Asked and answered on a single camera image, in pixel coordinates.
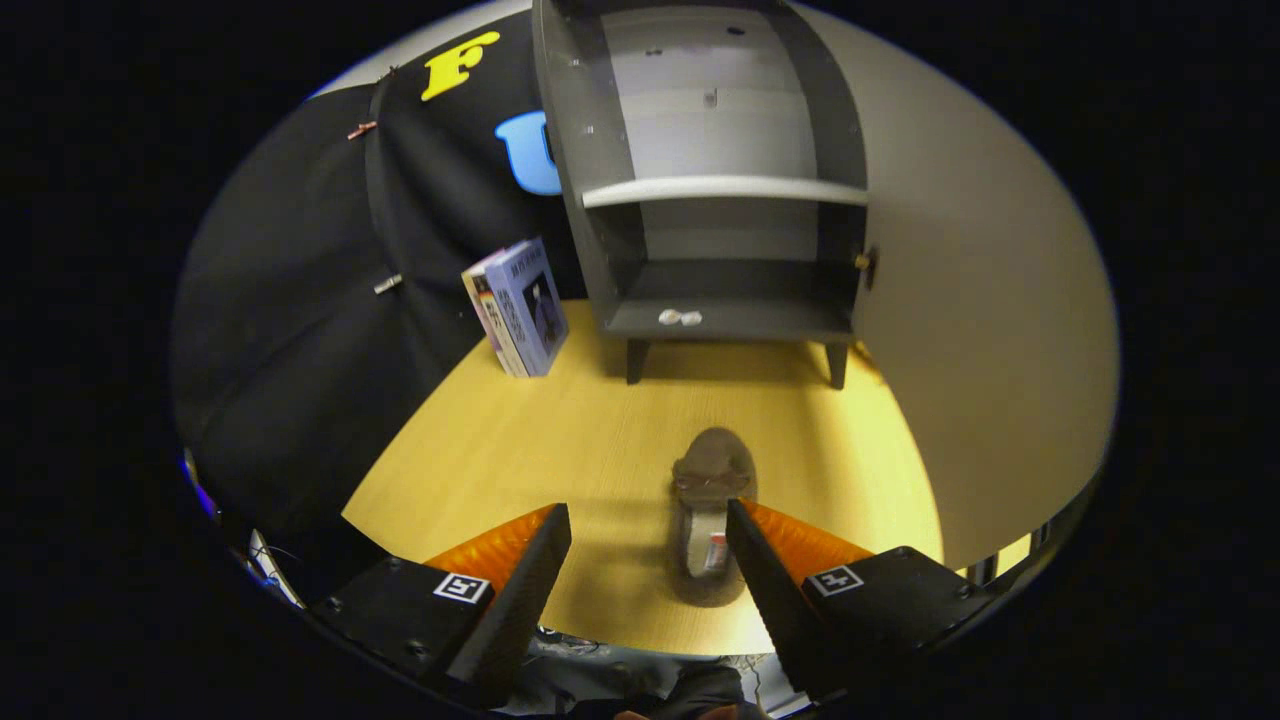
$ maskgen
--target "yellow wooden surface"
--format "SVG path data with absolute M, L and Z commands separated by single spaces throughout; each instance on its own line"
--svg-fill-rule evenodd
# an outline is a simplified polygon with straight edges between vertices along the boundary
M 1023 536 L 1010 543 L 1007 547 L 1000 551 L 1000 556 L 996 559 L 996 574 L 1001 575 L 1014 565 L 1018 565 L 1032 551 L 1032 537 L 1029 534 Z
M 856 354 L 844 391 L 822 346 L 657 343 L 625 380 L 625 345 L 566 302 L 550 375 L 503 374 L 481 342 L 449 374 L 347 503 L 390 553 L 425 560 L 499 523 L 567 502 L 573 544 L 541 624 L 660 652 L 772 651 L 750 594 L 704 609 L 663 574 L 671 464 L 707 427 L 751 448 L 760 502 L 872 551 L 942 557 L 919 452 L 878 373 Z

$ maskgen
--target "book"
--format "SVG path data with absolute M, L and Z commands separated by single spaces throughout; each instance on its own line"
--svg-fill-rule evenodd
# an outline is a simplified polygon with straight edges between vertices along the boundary
M 462 273 L 462 284 L 467 288 L 467 295 L 471 296 L 471 305 L 475 307 L 476 315 L 480 316 L 480 324 L 484 325 L 485 336 L 488 336 L 489 345 L 493 346 L 494 352 L 498 355 L 498 363 L 502 364 L 502 369 L 508 375 L 527 378 L 529 373 L 525 370 L 524 363 L 520 361 L 520 355 L 511 340 L 511 333 L 503 322 L 502 311 L 498 309 L 498 301 L 494 299 L 493 290 L 485 279 L 485 266 L 502 258 L 506 252 L 507 249 L 498 250 L 467 268 Z
M 568 336 L 568 320 L 541 238 L 522 240 L 485 265 L 485 279 L 529 377 L 545 375 Z

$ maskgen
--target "cabinet door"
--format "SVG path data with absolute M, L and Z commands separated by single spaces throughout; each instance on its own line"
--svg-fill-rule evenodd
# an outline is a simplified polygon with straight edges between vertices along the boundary
M 945 562 L 963 568 L 1100 468 L 1120 361 L 1106 270 L 1069 191 L 993 110 L 897 47 L 796 10 L 845 73 L 864 135 L 878 264 L 854 333 L 915 437 Z

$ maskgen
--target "blue book cover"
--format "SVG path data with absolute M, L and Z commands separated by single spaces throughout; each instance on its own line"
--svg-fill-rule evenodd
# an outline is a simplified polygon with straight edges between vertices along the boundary
M 484 274 L 529 375 L 545 375 L 564 345 L 568 322 L 541 238 L 516 243 Z

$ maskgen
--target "letter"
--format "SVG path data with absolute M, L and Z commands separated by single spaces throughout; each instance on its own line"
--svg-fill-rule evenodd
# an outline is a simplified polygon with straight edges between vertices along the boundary
M 426 90 L 422 91 L 422 102 L 467 82 L 471 73 L 463 68 L 474 68 L 480 64 L 480 59 L 484 56 L 483 46 L 498 42 L 498 37 L 500 37 L 498 32 L 490 29 L 428 60 L 426 68 L 431 70 L 431 74 L 426 81 Z
M 493 133 L 507 143 L 507 160 L 516 184 L 534 195 L 559 195 L 559 174 L 547 150 L 544 127 L 547 113 L 534 110 L 503 122 Z

